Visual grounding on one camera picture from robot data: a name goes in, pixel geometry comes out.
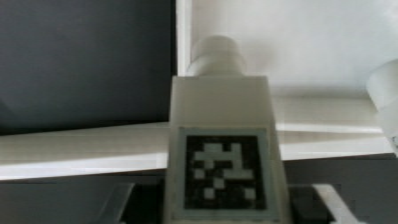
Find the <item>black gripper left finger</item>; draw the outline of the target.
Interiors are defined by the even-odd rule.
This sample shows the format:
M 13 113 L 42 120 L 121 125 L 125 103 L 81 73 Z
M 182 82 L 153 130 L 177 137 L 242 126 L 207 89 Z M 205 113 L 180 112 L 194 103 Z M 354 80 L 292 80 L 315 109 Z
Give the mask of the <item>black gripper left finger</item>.
M 95 224 L 162 224 L 164 183 L 116 185 Z

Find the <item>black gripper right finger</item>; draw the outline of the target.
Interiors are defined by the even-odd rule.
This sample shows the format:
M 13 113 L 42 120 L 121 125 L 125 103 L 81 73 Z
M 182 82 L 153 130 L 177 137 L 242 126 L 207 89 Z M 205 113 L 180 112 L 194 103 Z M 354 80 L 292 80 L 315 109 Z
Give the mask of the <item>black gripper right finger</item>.
M 365 224 L 331 184 L 290 186 L 294 224 Z

